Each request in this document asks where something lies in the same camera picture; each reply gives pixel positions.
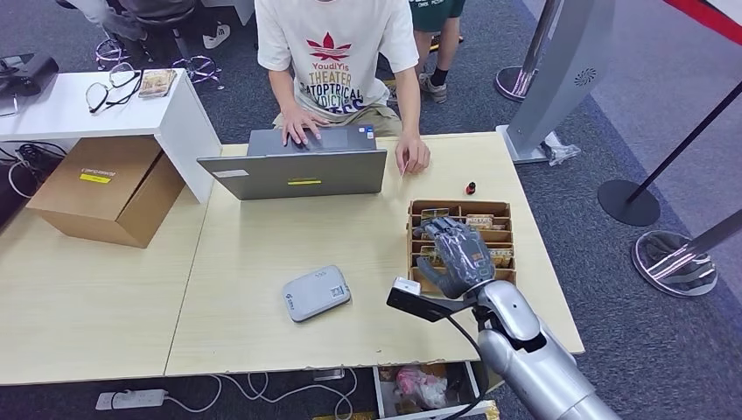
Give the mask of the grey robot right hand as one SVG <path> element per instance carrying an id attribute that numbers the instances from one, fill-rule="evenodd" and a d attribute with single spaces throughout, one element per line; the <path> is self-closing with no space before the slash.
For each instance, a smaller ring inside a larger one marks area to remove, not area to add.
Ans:
<path id="1" fill-rule="evenodd" d="M 419 256 L 416 263 L 422 275 L 447 298 L 458 299 L 494 280 L 489 249 L 475 228 L 444 216 L 422 220 L 413 234 L 426 234 L 434 241 L 445 273 L 437 271 L 428 257 Z"/>

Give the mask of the person's left hand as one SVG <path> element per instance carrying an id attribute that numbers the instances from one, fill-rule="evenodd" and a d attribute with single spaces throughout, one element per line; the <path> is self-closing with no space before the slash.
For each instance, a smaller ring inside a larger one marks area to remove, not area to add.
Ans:
<path id="1" fill-rule="evenodd" d="M 395 159 L 400 174 L 415 174 L 425 170 L 430 163 L 431 153 L 415 133 L 402 133 L 395 147 Z"/>

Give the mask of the person's right hand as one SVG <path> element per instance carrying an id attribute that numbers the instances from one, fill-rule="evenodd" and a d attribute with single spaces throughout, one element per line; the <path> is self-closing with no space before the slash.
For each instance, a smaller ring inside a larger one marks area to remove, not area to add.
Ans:
<path id="1" fill-rule="evenodd" d="M 282 143 L 289 142 L 299 145 L 309 143 L 306 131 L 309 130 L 316 138 L 320 138 L 319 128 L 330 124 L 325 118 L 315 115 L 299 106 L 281 109 L 283 123 L 281 124 Z"/>

